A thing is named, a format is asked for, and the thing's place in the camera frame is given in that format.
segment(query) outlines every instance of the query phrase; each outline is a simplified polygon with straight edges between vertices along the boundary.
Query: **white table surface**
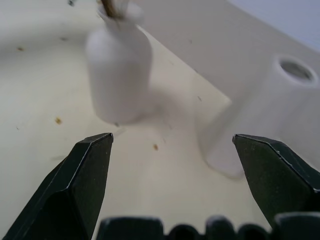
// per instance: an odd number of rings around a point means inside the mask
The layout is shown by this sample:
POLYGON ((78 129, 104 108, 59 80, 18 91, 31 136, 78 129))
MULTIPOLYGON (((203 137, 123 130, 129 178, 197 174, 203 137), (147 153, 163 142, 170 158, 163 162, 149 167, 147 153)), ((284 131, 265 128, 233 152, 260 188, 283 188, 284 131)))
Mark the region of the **white table surface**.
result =
POLYGON ((102 24, 95 4, 26 2, 0 3, 0 237, 76 142, 107 132, 114 143, 98 222, 147 215, 166 232, 177 223, 203 232, 209 216, 225 215, 236 227, 269 226, 246 179, 210 169, 198 148, 226 96, 146 33, 154 59, 145 113, 130 125, 105 123, 91 106, 84 55, 86 35, 102 24))

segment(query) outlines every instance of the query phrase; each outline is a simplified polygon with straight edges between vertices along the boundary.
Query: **wooden stick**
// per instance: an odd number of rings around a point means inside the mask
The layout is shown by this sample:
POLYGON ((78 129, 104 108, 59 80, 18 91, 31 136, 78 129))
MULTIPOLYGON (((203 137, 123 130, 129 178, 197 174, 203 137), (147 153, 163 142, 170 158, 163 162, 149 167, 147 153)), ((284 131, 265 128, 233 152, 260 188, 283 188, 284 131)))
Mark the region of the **wooden stick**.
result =
POLYGON ((117 13, 115 10, 115 7, 113 5, 112 0, 101 0, 105 13, 109 18, 116 18, 117 17, 117 13))

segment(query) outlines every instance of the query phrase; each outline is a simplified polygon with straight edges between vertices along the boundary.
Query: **speck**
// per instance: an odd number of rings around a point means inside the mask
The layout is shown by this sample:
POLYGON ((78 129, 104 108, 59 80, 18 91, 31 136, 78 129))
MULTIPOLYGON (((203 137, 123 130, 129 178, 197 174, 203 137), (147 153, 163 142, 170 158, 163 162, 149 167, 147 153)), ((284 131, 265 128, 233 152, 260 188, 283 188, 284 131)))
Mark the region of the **speck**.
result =
POLYGON ((61 119, 60 119, 59 117, 56 117, 56 118, 55 118, 55 122, 56 122, 56 124, 58 124, 58 125, 62 124, 62 121, 61 121, 61 119))

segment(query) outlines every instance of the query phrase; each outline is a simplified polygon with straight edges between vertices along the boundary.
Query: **cylinder opening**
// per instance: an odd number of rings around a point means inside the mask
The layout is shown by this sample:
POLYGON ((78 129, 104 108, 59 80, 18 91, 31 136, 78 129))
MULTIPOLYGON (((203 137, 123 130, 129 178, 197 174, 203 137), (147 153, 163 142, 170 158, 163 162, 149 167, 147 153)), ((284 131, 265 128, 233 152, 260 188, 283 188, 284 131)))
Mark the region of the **cylinder opening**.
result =
POLYGON ((293 60, 281 60, 280 66, 287 74, 304 84, 310 84, 315 81, 312 72, 298 62, 293 60))

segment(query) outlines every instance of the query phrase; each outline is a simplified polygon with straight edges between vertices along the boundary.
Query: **black plastic part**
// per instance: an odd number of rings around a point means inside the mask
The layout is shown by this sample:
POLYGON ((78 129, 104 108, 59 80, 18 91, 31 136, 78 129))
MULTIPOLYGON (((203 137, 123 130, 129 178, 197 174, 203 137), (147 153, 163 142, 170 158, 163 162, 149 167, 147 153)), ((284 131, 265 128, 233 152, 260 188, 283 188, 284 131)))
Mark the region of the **black plastic part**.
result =
POLYGON ((246 224, 238 231, 238 240, 268 240, 269 235, 262 227, 254 224, 246 224))
POLYGON ((91 239, 105 195, 112 143, 112 133, 78 142, 46 176, 4 239, 91 239))
POLYGON ((175 226, 167 236, 167 240, 200 240, 198 231, 190 225, 181 224, 175 226))
POLYGON ((275 217, 272 240, 318 240, 320 239, 319 212, 289 212, 275 217))
POLYGON ((205 224, 206 240, 235 240, 236 233, 232 223, 224 216, 212 216, 205 224))
POLYGON ((320 173, 287 145, 236 134, 233 143, 251 193, 271 226, 276 214, 320 210, 320 173))
POLYGON ((164 240, 161 221, 153 217, 110 217, 99 227, 96 240, 164 240))

